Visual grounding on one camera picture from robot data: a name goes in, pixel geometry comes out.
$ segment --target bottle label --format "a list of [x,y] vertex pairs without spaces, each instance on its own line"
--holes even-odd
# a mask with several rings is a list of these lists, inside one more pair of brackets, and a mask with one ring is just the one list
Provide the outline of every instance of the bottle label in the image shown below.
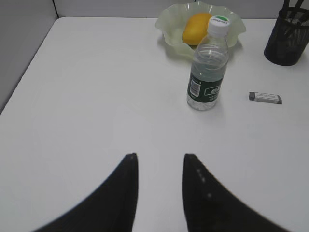
[[195,78],[191,73],[188,94],[197,102],[212,102],[218,98],[222,80],[223,79],[214,82],[201,81]]

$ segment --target yellow fruit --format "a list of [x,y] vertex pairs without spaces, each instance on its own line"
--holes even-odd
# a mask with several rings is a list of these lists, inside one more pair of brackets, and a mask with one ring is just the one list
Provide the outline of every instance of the yellow fruit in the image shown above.
[[212,17],[209,13],[198,13],[192,16],[183,32],[183,42],[188,45],[198,45],[199,42],[207,34],[207,27],[210,18]]

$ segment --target plastic bottle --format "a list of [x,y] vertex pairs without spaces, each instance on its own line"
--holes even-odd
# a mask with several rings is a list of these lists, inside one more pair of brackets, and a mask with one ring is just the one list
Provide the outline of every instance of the plastic bottle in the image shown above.
[[226,17],[212,17],[208,33],[194,53],[187,102],[196,110],[208,110],[216,104],[228,61],[229,25]]

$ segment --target glass bowl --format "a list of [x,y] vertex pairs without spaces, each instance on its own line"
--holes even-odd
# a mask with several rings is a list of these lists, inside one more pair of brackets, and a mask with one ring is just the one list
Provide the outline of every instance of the glass bowl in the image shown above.
[[241,18],[224,6],[212,6],[201,1],[187,4],[174,4],[166,8],[157,19],[155,27],[163,32],[165,42],[173,46],[180,55],[192,57],[194,50],[183,43],[182,34],[190,17],[200,12],[208,12],[212,16],[221,15],[231,21],[227,35],[228,47],[233,47],[241,33],[246,31]]

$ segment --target white bottle cap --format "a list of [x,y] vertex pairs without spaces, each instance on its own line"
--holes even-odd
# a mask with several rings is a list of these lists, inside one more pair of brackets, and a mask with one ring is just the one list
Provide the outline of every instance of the white bottle cap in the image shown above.
[[215,37],[224,37],[228,33],[230,20],[224,16],[213,16],[208,23],[207,32]]

